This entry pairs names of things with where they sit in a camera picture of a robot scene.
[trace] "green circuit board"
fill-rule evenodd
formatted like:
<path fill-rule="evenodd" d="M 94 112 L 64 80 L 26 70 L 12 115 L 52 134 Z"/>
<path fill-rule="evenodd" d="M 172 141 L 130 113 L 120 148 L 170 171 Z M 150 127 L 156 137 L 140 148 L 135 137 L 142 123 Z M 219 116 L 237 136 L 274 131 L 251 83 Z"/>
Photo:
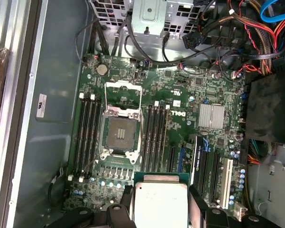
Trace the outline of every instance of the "green circuit board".
<path fill-rule="evenodd" d="M 216 206 L 226 191 L 227 159 L 233 163 L 227 200 L 232 195 L 241 202 L 238 179 L 245 164 L 234 153 L 241 143 L 242 81 L 230 82 L 202 67 L 190 67 L 198 74 L 192 76 L 177 66 L 160 68 L 130 58 L 87 59 L 63 210 L 105 210 L 120 201 L 136 171 L 189 173 L 191 184 Z M 128 116 L 121 116 L 125 110 Z"/>

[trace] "black ram slot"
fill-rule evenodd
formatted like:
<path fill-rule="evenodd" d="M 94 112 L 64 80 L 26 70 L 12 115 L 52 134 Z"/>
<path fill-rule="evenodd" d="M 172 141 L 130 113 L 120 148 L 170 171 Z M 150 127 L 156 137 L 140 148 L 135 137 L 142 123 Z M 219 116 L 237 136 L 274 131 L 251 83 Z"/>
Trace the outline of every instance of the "black ram slot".
<path fill-rule="evenodd" d="M 147 171 L 148 167 L 148 159 L 149 159 L 149 152 L 150 152 L 150 145 L 151 145 L 151 136 L 152 136 L 152 125 L 154 121 L 154 109 L 150 105 L 147 111 L 147 127 L 146 127 L 146 135 L 143 145 L 143 154 L 142 154 L 142 164 L 141 164 L 141 171 Z"/>
<path fill-rule="evenodd" d="M 80 174 L 80 159 L 82 156 L 82 145 L 83 145 L 83 137 L 84 137 L 84 124 L 85 120 L 88 114 L 88 102 L 83 100 L 82 109 L 81 109 L 81 116 L 80 116 L 80 122 L 79 122 L 79 130 L 77 134 L 77 145 L 76 145 L 76 156 L 75 156 L 75 162 L 74 162 L 74 173 Z"/>
<path fill-rule="evenodd" d="M 163 156 L 163 152 L 165 149 L 165 145 L 164 145 L 164 137 L 165 137 L 165 129 L 166 129 L 166 120 L 167 120 L 167 116 L 168 116 L 168 111 L 164 109 L 163 107 L 163 112 L 160 116 L 160 125 L 159 125 L 159 138 L 157 141 L 158 146 L 158 150 L 157 150 L 157 154 L 156 154 L 156 165 L 155 165 L 155 169 L 154 172 L 159 172 L 160 171 L 160 166 L 161 166 L 161 158 Z"/>
<path fill-rule="evenodd" d="M 209 160 L 209 153 L 208 152 L 203 152 L 204 153 L 204 158 L 201 162 L 201 173 L 200 173 L 200 181 L 201 183 L 199 184 L 199 192 L 200 196 L 202 197 L 204 194 L 204 188 L 205 188 L 205 182 L 206 182 L 206 172 L 207 172 L 207 164 Z"/>
<path fill-rule="evenodd" d="M 162 107 L 157 107 L 156 111 L 156 120 L 155 120 L 155 129 L 154 129 L 154 137 L 152 141 L 152 153 L 150 156 L 150 167 L 149 171 L 153 172 L 155 171 L 155 166 L 156 166 L 156 159 L 157 159 L 157 153 L 158 150 L 160 150 L 161 145 L 159 145 L 158 141 L 160 138 L 160 124 L 162 122 L 162 113 L 163 113 L 163 108 Z"/>
<path fill-rule="evenodd" d="M 82 169 L 85 171 L 85 167 L 88 164 L 89 159 L 89 146 L 92 136 L 92 126 L 93 126 L 93 115 L 95 114 L 95 102 L 91 101 L 90 109 L 89 109 L 89 117 L 87 123 L 87 129 L 85 133 L 85 141 L 84 141 L 84 148 L 83 148 L 83 167 Z"/>
<path fill-rule="evenodd" d="M 88 175 L 92 175 L 93 165 L 90 164 L 94 160 L 95 151 L 96 151 L 96 142 L 98 134 L 98 125 L 99 118 L 101 113 L 101 100 L 95 102 L 95 113 L 93 115 L 92 128 L 91 128 L 91 137 L 89 143 L 89 157 L 88 157 L 88 167 L 86 167 L 86 172 L 89 170 Z"/>
<path fill-rule="evenodd" d="M 176 148 L 174 146 L 170 147 L 169 157 L 166 164 L 166 172 L 173 172 L 175 150 Z"/>
<path fill-rule="evenodd" d="M 212 174 L 211 174 L 210 196 L 209 196 L 209 200 L 211 203 L 213 203 L 215 201 L 219 161 L 220 161 L 220 154 L 215 153 L 214 154 L 213 167 L 212 167 Z"/>
<path fill-rule="evenodd" d="M 89 133 L 89 120 L 90 120 L 90 107 L 91 107 L 91 101 L 90 100 L 86 100 L 86 116 L 85 116 L 85 120 L 83 123 L 83 137 L 82 137 L 82 145 L 81 145 L 81 156 L 80 156 L 80 160 L 79 160 L 79 173 L 82 173 L 82 169 L 84 168 L 84 158 L 86 156 L 86 141 L 87 141 L 87 137 L 88 137 L 88 133 Z"/>

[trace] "connector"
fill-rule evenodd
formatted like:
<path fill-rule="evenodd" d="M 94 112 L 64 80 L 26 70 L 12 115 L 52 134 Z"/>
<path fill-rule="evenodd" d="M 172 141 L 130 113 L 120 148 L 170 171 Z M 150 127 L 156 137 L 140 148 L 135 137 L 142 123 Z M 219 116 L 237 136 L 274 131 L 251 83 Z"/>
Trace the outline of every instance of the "connector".
<path fill-rule="evenodd" d="M 193 50 L 202 43 L 203 38 L 199 32 L 195 31 L 184 35 L 182 40 L 186 49 Z"/>

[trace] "silver chipset heatsink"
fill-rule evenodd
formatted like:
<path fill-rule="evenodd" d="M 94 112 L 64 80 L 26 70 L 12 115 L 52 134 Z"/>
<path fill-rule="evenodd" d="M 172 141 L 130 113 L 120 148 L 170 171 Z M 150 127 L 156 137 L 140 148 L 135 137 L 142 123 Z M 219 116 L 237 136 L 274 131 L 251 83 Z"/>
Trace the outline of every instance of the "silver chipset heatsink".
<path fill-rule="evenodd" d="M 224 120 L 224 106 L 201 104 L 199 108 L 199 127 L 222 129 Z"/>

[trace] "mounting screw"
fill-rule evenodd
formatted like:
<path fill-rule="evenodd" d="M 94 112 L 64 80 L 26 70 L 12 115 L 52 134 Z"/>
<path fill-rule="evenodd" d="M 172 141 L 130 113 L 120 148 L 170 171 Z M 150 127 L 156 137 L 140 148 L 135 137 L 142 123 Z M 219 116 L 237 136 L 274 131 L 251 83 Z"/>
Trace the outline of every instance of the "mounting screw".
<path fill-rule="evenodd" d="M 259 219 L 256 218 L 255 216 L 250 216 L 248 219 L 250 219 L 253 222 L 259 222 Z"/>
<path fill-rule="evenodd" d="M 216 215 L 219 215 L 221 213 L 220 210 L 217 210 L 217 209 L 213 209 L 212 212 Z"/>

